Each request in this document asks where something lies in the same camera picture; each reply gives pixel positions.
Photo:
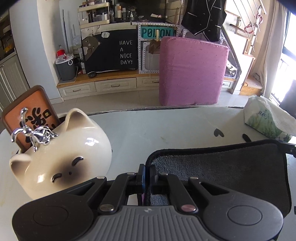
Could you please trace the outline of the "dark grey towel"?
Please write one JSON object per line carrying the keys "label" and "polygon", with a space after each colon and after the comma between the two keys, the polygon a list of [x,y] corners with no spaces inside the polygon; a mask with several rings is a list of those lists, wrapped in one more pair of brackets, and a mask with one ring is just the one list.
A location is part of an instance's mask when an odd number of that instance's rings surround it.
{"label": "dark grey towel", "polygon": [[163,149],[150,154],[145,165],[182,181],[197,176],[223,187],[263,199],[287,216],[292,208],[287,157],[295,146],[275,140],[197,148]]}

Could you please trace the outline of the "white ceramic cat pot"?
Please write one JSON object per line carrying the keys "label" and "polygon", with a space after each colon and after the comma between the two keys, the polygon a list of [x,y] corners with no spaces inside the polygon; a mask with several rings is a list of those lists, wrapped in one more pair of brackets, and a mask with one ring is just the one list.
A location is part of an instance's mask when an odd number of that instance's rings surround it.
{"label": "white ceramic cat pot", "polygon": [[32,199],[105,176],[111,165],[109,138],[82,110],[71,109],[53,131],[57,137],[47,145],[30,147],[10,159],[11,171]]}

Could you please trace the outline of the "silver metal figurine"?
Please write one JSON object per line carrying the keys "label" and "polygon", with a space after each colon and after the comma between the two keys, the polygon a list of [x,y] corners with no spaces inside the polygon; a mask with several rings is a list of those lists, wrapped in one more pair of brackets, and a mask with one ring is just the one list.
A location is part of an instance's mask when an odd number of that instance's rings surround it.
{"label": "silver metal figurine", "polygon": [[48,126],[40,126],[35,130],[32,130],[29,126],[25,124],[25,117],[28,108],[21,109],[21,123],[23,127],[15,129],[11,134],[11,142],[16,142],[16,137],[19,133],[24,134],[29,137],[31,144],[33,145],[34,152],[38,150],[39,145],[48,145],[50,140],[58,137],[58,134],[50,130]]}

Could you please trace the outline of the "cream drawer tv bench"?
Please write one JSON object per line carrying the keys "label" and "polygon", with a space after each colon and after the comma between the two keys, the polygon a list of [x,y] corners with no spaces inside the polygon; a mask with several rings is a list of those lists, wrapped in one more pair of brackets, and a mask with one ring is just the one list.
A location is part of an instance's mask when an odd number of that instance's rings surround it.
{"label": "cream drawer tv bench", "polygon": [[158,73],[140,74],[138,70],[99,73],[91,78],[79,74],[75,81],[60,82],[57,85],[64,100],[132,91],[160,90],[165,88]]}

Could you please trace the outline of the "pink upholstered chair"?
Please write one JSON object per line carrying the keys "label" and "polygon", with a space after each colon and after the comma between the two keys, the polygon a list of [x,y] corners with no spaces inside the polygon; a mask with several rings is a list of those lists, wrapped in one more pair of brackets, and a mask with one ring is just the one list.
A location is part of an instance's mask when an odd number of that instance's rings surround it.
{"label": "pink upholstered chair", "polygon": [[229,49],[207,41],[164,37],[159,54],[159,102],[163,106],[216,104]]}

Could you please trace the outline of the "brown orange sign plaque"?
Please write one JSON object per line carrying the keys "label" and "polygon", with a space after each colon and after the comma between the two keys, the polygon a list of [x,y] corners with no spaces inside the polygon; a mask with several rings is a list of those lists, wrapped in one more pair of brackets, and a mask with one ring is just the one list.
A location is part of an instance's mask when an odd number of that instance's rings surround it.
{"label": "brown orange sign plaque", "polygon": [[40,85],[24,92],[6,107],[1,119],[9,134],[24,126],[32,130],[47,126],[53,130],[61,123],[44,88]]}

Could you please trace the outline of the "green tissue box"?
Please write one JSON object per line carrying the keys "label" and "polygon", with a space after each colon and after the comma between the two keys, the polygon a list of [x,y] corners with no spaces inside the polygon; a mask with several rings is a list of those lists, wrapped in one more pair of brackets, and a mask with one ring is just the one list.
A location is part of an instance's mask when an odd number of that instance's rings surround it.
{"label": "green tissue box", "polygon": [[243,113],[245,124],[267,138],[289,142],[295,136],[295,118],[263,96],[250,96]]}

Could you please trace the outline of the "grey trash bin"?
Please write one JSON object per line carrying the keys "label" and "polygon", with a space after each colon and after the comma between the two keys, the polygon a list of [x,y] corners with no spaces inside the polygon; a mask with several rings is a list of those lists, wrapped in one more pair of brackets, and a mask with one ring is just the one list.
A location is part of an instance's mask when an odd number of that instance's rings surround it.
{"label": "grey trash bin", "polygon": [[70,81],[76,77],[76,65],[73,54],[63,54],[55,60],[55,66],[62,81]]}

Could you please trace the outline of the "wooden drying rack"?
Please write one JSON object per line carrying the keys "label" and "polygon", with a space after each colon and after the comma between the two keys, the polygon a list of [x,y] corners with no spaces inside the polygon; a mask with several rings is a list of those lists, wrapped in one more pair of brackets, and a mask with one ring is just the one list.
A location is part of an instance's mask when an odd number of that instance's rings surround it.
{"label": "wooden drying rack", "polygon": [[263,1],[226,1],[225,12],[223,27],[241,71],[230,92],[239,95],[259,53],[267,11]]}

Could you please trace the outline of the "teal poison sign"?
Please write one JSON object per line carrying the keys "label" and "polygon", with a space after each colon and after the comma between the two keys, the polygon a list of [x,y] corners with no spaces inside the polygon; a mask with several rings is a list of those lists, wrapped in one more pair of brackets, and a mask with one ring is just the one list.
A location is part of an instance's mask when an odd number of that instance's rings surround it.
{"label": "teal poison sign", "polygon": [[140,36],[143,39],[156,39],[157,36],[161,39],[162,37],[173,37],[175,35],[175,29],[172,27],[142,26],[140,28]]}

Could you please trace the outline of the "black hanging jacket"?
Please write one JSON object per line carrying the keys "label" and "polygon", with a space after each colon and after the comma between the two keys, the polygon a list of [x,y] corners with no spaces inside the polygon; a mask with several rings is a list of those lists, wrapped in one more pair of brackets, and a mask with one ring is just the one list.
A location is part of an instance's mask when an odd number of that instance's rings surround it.
{"label": "black hanging jacket", "polygon": [[226,0],[189,0],[182,19],[182,26],[193,35],[203,34],[210,42],[220,40],[226,19]]}

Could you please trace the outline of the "wooden shelf with bottles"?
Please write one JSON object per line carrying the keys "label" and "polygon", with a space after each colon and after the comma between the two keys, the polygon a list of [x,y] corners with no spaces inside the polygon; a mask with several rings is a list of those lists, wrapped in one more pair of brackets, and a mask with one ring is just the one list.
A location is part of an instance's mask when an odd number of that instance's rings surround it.
{"label": "wooden shelf with bottles", "polygon": [[110,23],[110,3],[107,1],[85,1],[77,13],[81,29]]}

